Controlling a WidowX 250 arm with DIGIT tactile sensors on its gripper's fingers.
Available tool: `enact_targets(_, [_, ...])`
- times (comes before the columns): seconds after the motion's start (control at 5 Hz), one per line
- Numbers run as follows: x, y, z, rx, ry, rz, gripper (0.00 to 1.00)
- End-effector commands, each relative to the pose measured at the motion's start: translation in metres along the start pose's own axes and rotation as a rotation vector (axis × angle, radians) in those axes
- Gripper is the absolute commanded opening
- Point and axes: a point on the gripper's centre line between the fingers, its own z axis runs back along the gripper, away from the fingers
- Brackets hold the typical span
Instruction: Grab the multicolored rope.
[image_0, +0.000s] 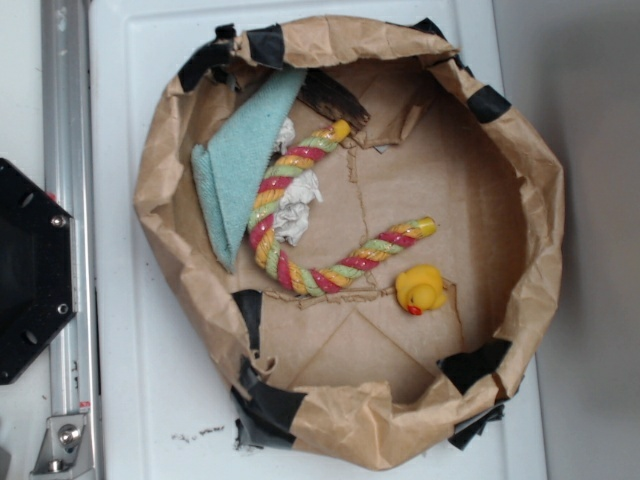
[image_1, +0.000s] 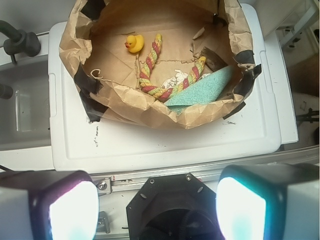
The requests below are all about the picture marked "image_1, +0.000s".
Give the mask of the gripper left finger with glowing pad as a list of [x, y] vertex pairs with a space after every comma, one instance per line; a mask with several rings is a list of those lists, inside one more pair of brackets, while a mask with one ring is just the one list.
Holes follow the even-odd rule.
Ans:
[[0, 174], [2, 240], [92, 240], [98, 216], [98, 190], [83, 170]]

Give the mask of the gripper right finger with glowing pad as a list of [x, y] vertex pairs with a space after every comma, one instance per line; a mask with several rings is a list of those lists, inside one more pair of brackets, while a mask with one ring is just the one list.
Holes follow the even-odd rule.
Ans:
[[318, 240], [320, 167], [228, 165], [219, 178], [215, 205], [227, 240]]

